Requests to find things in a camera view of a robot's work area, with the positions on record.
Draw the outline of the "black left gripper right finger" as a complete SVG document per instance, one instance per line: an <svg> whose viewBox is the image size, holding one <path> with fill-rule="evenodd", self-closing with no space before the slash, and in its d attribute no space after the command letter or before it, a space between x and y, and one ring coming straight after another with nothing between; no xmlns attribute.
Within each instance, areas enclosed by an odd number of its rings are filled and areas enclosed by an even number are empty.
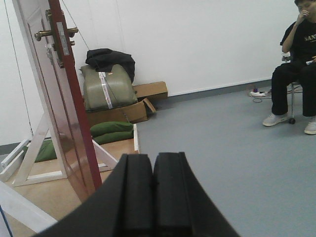
<svg viewBox="0 0 316 237"><path fill-rule="evenodd" d="M154 165L158 237L237 237L207 195L184 152L159 153Z"/></svg>

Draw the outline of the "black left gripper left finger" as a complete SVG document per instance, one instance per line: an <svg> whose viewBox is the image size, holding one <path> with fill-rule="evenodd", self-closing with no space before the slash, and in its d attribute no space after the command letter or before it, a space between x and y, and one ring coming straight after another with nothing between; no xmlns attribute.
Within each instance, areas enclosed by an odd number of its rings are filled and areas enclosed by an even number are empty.
<svg viewBox="0 0 316 237"><path fill-rule="evenodd" d="M124 154L97 191L39 237L152 237L153 173L146 154Z"/></svg>

